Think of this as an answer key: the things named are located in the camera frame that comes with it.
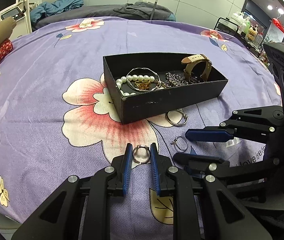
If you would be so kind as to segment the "small silver hoop earring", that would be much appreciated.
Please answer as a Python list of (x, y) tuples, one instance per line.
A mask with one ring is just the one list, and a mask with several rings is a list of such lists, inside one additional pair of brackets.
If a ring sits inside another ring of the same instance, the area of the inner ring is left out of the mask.
[(189, 147), (188, 141), (183, 136), (175, 137), (171, 142), (171, 145), (173, 145), (178, 152), (186, 152)]

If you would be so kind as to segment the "silver hoop earrings pair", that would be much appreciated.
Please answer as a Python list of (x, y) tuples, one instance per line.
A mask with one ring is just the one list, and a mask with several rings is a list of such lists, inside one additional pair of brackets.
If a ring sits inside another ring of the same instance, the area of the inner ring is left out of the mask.
[(185, 126), (188, 122), (188, 116), (182, 109), (169, 111), (165, 114), (165, 117), (169, 124), (176, 127)]

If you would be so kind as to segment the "watch with tan leather strap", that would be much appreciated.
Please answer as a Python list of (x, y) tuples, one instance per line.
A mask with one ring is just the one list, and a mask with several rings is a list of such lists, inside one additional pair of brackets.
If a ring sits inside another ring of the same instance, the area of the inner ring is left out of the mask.
[(195, 54), (182, 59), (185, 65), (184, 78), (188, 83), (206, 82), (212, 69), (212, 62), (204, 54)]

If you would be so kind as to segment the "thin silver bangle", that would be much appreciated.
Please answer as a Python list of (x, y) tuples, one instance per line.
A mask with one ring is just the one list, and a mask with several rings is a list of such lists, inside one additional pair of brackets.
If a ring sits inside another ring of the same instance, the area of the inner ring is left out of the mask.
[[(146, 70), (150, 72), (151, 75), (132, 74), (137, 70)], [(167, 88), (165, 82), (160, 79), (160, 76), (150, 68), (133, 68), (125, 77), (129, 87), (138, 92), (152, 92)]]

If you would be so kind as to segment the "black jewelry tray box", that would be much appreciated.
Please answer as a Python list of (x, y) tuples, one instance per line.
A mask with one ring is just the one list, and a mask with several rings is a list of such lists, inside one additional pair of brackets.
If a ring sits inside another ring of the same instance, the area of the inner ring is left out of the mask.
[(166, 73), (182, 76), (186, 53), (130, 53), (103, 57), (103, 73), (109, 94), (122, 124), (129, 124), (167, 113), (195, 103), (216, 98), (228, 80), (212, 68), (206, 82), (156, 89), (152, 92), (133, 90), (129, 85), (119, 88), (117, 79), (126, 75), (159, 76), (165, 81)]

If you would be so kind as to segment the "bottles on cart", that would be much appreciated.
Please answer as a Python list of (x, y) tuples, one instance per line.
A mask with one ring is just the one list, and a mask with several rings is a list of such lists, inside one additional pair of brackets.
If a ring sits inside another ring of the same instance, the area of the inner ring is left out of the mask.
[(249, 42), (255, 40), (261, 42), (263, 40), (264, 28), (258, 25), (251, 15), (238, 11), (230, 16), (230, 20), (239, 26), (239, 32), (244, 32)]

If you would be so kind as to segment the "purple floral bed sheet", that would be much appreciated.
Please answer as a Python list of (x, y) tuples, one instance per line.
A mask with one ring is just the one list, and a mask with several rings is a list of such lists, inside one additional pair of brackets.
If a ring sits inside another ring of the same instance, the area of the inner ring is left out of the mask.
[[(127, 143), (172, 157), (186, 128), (218, 125), (235, 109), (278, 105), (273, 76), (232, 37), (190, 24), (104, 17), (78, 33), (79, 20), (53, 23), (14, 41), (0, 64), (0, 213), (23, 222), (68, 176), (110, 164)], [(204, 54), (227, 78), (218, 98), (183, 108), (185, 127), (165, 115), (122, 125), (103, 75), (105, 55)]]

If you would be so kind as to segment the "dark grey blanket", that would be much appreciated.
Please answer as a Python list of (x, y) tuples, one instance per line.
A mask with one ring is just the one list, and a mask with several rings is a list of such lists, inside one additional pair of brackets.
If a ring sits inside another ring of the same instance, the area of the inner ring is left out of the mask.
[(176, 22), (172, 11), (161, 5), (149, 2), (126, 3), (113, 9), (115, 15), (128, 20), (160, 20)]

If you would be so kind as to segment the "red patterned cloth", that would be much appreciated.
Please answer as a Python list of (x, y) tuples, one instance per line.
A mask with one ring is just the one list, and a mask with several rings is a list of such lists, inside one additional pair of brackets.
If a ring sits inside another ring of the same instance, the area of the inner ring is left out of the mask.
[(0, 63), (12, 51), (13, 44), (11, 40), (7, 38), (0, 44)]

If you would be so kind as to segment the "beige bolster pillow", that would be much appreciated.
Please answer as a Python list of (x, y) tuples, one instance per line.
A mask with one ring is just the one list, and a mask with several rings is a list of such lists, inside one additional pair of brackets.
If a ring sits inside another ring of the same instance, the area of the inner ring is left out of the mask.
[(12, 17), (8, 17), (0, 21), (0, 44), (10, 38), (13, 29), (16, 27), (16, 21)]

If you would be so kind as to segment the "teal blanket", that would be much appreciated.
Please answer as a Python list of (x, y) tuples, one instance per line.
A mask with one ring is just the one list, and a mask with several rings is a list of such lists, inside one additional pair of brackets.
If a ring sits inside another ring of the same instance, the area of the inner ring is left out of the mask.
[(35, 26), (41, 19), (57, 15), (72, 9), (81, 8), (83, 0), (56, 0), (52, 3), (42, 2), (30, 11), (30, 22)]

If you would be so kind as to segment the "white monitor machine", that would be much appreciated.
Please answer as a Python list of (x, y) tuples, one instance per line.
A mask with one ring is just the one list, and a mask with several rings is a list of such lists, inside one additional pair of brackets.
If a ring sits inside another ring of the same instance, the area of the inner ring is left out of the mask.
[(11, 41), (32, 32), (29, 0), (0, 0), (0, 22), (7, 18), (15, 21)]

